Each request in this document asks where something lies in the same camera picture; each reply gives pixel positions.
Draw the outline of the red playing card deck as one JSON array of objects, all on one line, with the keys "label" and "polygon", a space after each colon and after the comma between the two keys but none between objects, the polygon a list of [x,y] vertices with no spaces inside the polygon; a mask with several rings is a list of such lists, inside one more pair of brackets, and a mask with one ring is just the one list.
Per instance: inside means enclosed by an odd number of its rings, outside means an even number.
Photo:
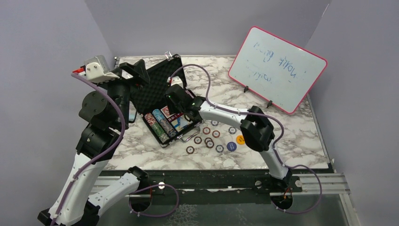
[{"label": "red playing card deck", "polygon": [[168,106],[161,108],[161,112],[166,118],[169,118],[171,116]]}]

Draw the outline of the blue playing card deck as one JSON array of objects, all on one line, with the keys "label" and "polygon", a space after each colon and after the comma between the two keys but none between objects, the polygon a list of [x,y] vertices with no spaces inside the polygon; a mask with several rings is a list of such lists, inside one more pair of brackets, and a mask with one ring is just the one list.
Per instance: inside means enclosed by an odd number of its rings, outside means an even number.
[{"label": "blue playing card deck", "polygon": [[177,132],[182,131],[187,126],[191,125],[192,122],[188,121],[184,116],[180,116],[171,122],[172,126]]}]

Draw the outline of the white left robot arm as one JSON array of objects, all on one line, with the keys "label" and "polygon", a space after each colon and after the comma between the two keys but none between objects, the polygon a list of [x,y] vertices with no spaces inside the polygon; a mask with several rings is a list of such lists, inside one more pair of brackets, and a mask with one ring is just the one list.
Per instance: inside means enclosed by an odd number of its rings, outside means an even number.
[{"label": "white left robot arm", "polygon": [[150,82],[144,60],[110,69],[103,56],[95,56],[73,71],[72,77],[93,88],[79,112],[87,126],[59,197],[38,214],[46,226],[95,226],[112,205],[130,193],[143,193],[149,184],[148,174],[133,166],[116,182],[91,193],[128,129],[131,95]]}]

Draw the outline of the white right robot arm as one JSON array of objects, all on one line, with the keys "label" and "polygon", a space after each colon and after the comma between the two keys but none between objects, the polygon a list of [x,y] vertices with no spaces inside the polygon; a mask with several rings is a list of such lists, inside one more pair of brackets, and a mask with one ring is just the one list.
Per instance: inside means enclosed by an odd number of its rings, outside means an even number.
[{"label": "white right robot arm", "polygon": [[275,147],[272,117],[257,106],[249,109],[219,105],[205,97],[191,97],[181,86],[173,85],[165,93],[170,113],[183,113],[191,121],[217,121],[241,131],[245,144],[260,153],[268,166],[272,187],[279,192],[290,186],[292,172]]}]

